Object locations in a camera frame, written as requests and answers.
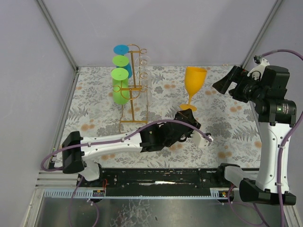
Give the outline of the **orange plastic wine glass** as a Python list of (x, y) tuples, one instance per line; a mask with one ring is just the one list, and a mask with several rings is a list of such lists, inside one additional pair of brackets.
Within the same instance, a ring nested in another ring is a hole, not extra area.
[(202, 88), (207, 75), (207, 70), (199, 67), (187, 67), (185, 72), (185, 89), (188, 93), (188, 102), (187, 104), (181, 104), (180, 108), (182, 110), (191, 109), (196, 111), (197, 108), (194, 105), (191, 105), (193, 96)]

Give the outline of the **green plastic wine glass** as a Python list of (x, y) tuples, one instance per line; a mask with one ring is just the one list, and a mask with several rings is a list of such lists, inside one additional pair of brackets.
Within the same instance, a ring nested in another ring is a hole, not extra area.
[(119, 68), (126, 68), (129, 64), (129, 59), (124, 55), (116, 55), (112, 58), (112, 63)]
[(123, 88), (128, 88), (128, 75), (128, 71), (120, 67), (111, 72), (113, 100), (118, 105), (124, 105), (129, 101), (129, 91), (123, 90)]

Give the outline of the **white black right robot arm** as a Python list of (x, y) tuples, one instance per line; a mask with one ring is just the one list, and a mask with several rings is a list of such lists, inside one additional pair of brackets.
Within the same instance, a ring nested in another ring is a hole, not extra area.
[(222, 163), (218, 167), (222, 177), (239, 188), (244, 202), (296, 204), (287, 180), (288, 133), (295, 127), (297, 110), (294, 101), (285, 99), (289, 77), (288, 69), (279, 66), (252, 72), (233, 66), (224, 78), (213, 84), (221, 94), (229, 92), (237, 101), (253, 102), (258, 114), (262, 147), (257, 178), (253, 179), (238, 165)]

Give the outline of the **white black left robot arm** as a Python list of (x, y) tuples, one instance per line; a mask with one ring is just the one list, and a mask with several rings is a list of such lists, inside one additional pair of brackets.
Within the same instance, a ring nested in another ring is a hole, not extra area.
[(100, 178), (100, 164), (95, 158), (121, 152), (143, 153), (160, 151), (176, 142), (184, 142), (201, 124), (192, 110), (178, 111), (171, 122), (152, 122), (138, 129), (104, 137), (82, 137), (79, 131), (71, 132), (62, 147), (62, 171), (80, 174), (86, 181)]

